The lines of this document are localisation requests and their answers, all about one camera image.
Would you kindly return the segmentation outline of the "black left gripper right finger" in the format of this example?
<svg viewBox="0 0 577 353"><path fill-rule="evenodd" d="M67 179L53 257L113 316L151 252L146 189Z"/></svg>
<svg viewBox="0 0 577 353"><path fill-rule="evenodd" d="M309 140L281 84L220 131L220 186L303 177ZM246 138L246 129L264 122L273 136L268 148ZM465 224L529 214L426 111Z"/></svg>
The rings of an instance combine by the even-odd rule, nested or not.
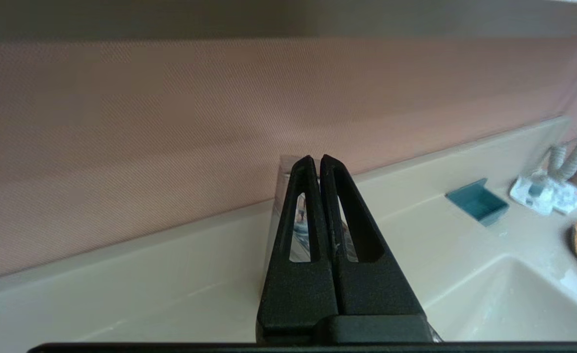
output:
<svg viewBox="0 0 577 353"><path fill-rule="evenodd" d="M320 188L342 315L417 315L424 310L349 170L324 155Z"/></svg>

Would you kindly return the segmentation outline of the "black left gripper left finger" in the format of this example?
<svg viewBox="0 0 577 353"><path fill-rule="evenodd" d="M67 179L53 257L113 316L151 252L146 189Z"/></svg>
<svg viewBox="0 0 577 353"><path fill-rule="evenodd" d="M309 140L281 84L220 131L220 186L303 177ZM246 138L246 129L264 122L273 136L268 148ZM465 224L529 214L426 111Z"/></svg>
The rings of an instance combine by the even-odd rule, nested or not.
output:
<svg viewBox="0 0 577 353"><path fill-rule="evenodd" d="M306 197L310 261L290 259L298 196ZM257 342L309 343L320 320L336 315L338 304L329 239L313 157L291 168L273 239L257 312Z"/></svg>

